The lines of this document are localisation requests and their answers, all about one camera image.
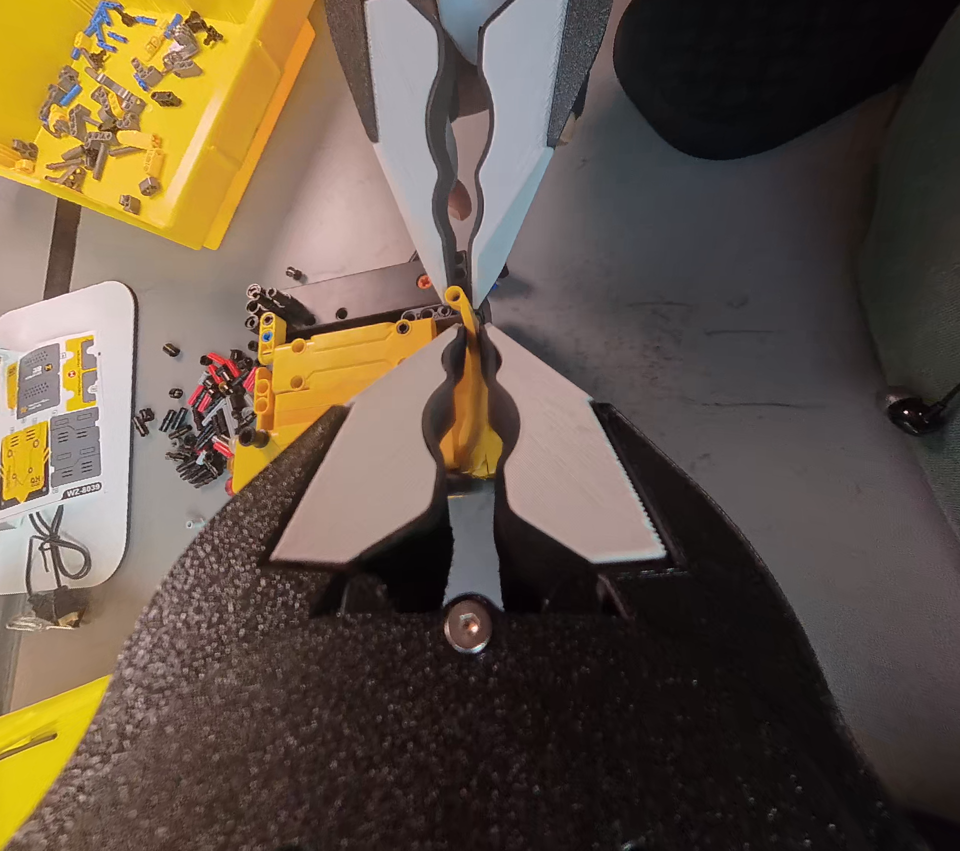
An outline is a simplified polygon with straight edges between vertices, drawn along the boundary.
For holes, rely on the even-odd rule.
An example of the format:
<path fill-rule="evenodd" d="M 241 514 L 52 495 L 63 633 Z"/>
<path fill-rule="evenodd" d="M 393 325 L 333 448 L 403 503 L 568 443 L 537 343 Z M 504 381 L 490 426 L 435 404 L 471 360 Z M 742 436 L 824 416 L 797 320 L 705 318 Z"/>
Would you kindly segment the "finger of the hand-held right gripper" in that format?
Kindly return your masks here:
<path fill-rule="evenodd" d="M 433 287 L 460 283 L 450 194 L 458 179 L 450 111 L 456 50 L 415 0 L 367 0 L 374 151 Z"/>
<path fill-rule="evenodd" d="M 509 0 L 479 34 L 477 67 L 490 126 L 476 173 L 469 242 L 471 300 L 482 302 L 507 262 L 553 156 L 548 142 L 569 0 Z"/>

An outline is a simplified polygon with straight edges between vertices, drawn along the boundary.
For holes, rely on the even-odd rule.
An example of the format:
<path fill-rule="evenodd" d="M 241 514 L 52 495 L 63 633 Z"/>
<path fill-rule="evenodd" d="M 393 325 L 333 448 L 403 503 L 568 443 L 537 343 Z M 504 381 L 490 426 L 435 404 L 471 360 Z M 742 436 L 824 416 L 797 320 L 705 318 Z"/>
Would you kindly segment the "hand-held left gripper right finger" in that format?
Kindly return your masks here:
<path fill-rule="evenodd" d="M 495 384 L 515 411 L 502 436 L 510 511 L 593 564 L 666 559 L 664 541 L 594 411 L 592 397 L 503 330 L 487 327 Z"/>

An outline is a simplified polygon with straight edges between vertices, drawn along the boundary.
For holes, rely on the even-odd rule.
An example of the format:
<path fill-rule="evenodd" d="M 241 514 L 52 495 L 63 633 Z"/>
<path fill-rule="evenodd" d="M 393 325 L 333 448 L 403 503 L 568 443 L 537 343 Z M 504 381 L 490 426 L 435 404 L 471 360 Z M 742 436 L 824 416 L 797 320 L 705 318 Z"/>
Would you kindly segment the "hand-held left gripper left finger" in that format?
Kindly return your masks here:
<path fill-rule="evenodd" d="M 446 499 L 441 442 L 459 379 L 454 326 L 362 390 L 270 560 L 346 567 L 435 521 Z"/>

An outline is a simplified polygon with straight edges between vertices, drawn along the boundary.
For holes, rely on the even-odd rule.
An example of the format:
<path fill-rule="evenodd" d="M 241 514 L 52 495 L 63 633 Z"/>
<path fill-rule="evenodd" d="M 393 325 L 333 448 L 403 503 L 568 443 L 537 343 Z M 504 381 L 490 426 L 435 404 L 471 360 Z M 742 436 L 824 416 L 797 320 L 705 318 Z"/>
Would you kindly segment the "yellow lego vehicle model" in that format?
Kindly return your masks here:
<path fill-rule="evenodd" d="M 464 325 L 467 357 L 454 389 L 455 419 L 439 442 L 448 471 L 490 478 L 502 443 L 483 416 L 487 387 L 475 310 L 459 284 L 438 291 L 418 257 L 281 291 L 259 289 L 256 357 L 244 385 L 251 414 L 229 459 L 229 490 L 248 485 L 334 405 L 346 405 L 439 334 Z"/>

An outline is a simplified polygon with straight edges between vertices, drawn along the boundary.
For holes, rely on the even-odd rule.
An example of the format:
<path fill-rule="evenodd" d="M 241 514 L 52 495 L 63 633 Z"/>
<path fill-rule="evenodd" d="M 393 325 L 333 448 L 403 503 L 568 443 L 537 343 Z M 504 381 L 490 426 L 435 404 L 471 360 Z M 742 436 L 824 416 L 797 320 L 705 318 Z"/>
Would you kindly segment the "pile of small lego pins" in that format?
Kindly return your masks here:
<path fill-rule="evenodd" d="M 232 494 L 238 438 L 255 422 L 258 364 L 252 352 L 232 349 L 202 353 L 199 365 L 192 390 L 171 388 L 172 406 L 161 414 L 140 408 L 132 413 L 130 427 L 138 437 L 160 437 L 164 460 L 186 485 L 201 489 L 221 483 Z"/>

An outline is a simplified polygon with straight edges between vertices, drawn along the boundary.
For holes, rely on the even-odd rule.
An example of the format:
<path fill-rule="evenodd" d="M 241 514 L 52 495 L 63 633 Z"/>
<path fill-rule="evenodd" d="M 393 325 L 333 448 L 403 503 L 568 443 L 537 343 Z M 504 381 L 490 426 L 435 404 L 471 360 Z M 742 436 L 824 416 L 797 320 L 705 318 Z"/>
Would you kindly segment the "pile of mixed lego parts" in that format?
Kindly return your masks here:
<path fill-rule="evenodd" d="M 184 92 L 210 77 L 227 40 L 197 10 L 167 17 L 98 1 L 47 85 L 35 129 L 2 140 L 2 172 L 64 189 L 128 218 L 147 217 L 173 161 Z"/>

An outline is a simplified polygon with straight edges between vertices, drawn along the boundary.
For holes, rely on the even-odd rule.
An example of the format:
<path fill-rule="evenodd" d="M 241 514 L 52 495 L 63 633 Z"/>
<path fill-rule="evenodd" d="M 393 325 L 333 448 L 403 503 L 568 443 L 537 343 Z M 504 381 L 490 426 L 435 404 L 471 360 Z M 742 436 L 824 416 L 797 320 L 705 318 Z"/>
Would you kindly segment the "lego sticker sheet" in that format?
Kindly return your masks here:
<path fill-rule="evenodd" d="M 91 332 L 2 353 L 3 528 L 102 490 L 99 359 Z"/>

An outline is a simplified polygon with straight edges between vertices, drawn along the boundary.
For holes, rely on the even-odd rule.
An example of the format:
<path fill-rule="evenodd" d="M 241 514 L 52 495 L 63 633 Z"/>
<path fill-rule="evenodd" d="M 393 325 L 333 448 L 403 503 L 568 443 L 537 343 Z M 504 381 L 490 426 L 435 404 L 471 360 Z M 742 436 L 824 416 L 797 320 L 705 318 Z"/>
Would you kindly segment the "thin black lego axle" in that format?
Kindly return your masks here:
<path fill-rule="evenodd" d="M 26 741 L 16 744 L 12 747 L 8 747 L 1 751 L 0 760 L 5 761 L 11 758 L 18 756 L 21 753 L 24 753 L 30 749 L 53 743 L 58 737 L 56 731 L 48 732 L 42 735 L 37 735 L 35 737 L 30 737 Z"/>

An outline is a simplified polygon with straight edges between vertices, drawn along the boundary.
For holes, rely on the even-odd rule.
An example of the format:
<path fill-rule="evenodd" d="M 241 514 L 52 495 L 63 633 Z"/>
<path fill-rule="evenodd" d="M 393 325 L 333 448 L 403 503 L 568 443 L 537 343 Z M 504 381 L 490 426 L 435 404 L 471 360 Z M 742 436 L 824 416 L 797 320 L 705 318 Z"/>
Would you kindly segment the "white book stand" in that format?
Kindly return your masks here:
<path fill-rule="evenodd" d="M 91 588 L 107 581 L 126 553 L 136 371 L 137 301 L 123 283 L 105 281 L 6 312 L 2 353 L 91 333 L 100 349 L 102 490 L 50 504 L 1 531 L 1 593 Z"/>

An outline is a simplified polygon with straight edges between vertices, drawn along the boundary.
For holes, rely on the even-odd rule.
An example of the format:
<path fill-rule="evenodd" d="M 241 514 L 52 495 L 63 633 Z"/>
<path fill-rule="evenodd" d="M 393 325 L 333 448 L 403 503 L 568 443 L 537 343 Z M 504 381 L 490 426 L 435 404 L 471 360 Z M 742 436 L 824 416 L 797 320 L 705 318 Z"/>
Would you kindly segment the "black power plug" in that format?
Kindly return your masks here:
<path fill-rule="evenodd" d="M 87 589 L 61 586 L 52 592 L 27 596 L 26 609 L 12 615 L 6 630 L 37 633 L 52 629 L 78 629 L 90 604 Z"/>

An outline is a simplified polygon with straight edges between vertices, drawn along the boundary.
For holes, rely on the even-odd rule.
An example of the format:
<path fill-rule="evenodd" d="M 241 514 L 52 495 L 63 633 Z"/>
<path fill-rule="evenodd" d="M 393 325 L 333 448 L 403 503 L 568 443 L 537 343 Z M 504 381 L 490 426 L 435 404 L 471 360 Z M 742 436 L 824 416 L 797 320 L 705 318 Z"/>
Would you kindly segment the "yellow plastic bin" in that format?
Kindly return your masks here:
<path fill-rule="evenodd" d="M 87 733 L 111 677 L 1 716 L 1 751 L 55 731 L 57 738 L 1 761 L 1 847 L 39 806 Z"/>

